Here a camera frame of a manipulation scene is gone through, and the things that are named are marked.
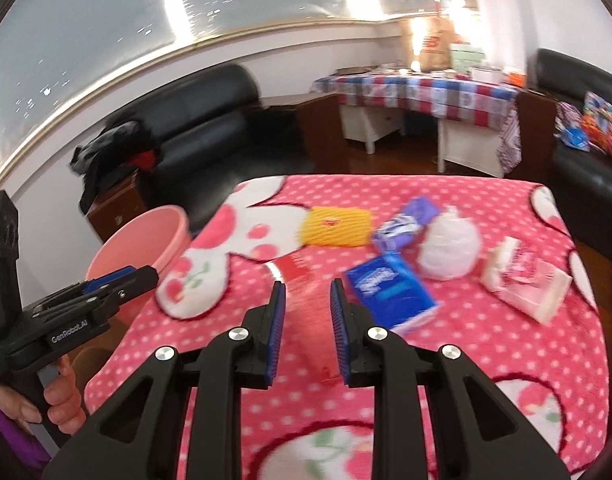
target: pink bucket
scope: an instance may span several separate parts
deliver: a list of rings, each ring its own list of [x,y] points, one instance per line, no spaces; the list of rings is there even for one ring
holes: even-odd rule
[[[86,280],[127,266],[149,265],[157,270],[161,283],[190,242],[188,217],[182,208],[164,205],[151,209],[124,225],[103,245],[86,272]],[[118,319],[129,326],[153,295],[154,291],[121,305]]]

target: human hand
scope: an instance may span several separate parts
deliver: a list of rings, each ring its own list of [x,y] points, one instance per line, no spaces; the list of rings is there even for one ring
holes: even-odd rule
[[[62,433],[75,434],[86,421],[86,413],[81,407],[81,394],[74,386],[74,370],[68,356],[61,357],[56,365],[60,375],[43,393],[51,406],[48,418]],[[39,410],[28,399],[4,384],[0,385],[0,410],[27,433],[30,433],[28,422],[41,423]]]

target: triangular cutout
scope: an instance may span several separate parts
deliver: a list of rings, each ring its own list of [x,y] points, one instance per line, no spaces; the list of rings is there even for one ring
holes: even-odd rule
[[[144,378],[112,415],[103,421],[100,433],[124,444],[135,440],[152,385],[152,378]]]
[[[483,440],[490,442],[517,431],[513,420],[504,413],[494,399],[488,396],[476,380],[466,377],[464,385]]]

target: purple sleeve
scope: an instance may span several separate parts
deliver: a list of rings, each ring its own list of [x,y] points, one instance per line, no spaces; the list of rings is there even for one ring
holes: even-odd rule
[[[37,478],[50,461],[50,455],[41,446],[39,441],[23,431],[17,423],[10,420],[0,410],[0,433],[14,451],[19,460]]]

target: yellow package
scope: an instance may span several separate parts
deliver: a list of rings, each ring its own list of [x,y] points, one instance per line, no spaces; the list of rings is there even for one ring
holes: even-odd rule
[[[306,245],[360,247],[371,239],[372,215],[355,207],[314,207],[301,226]]]

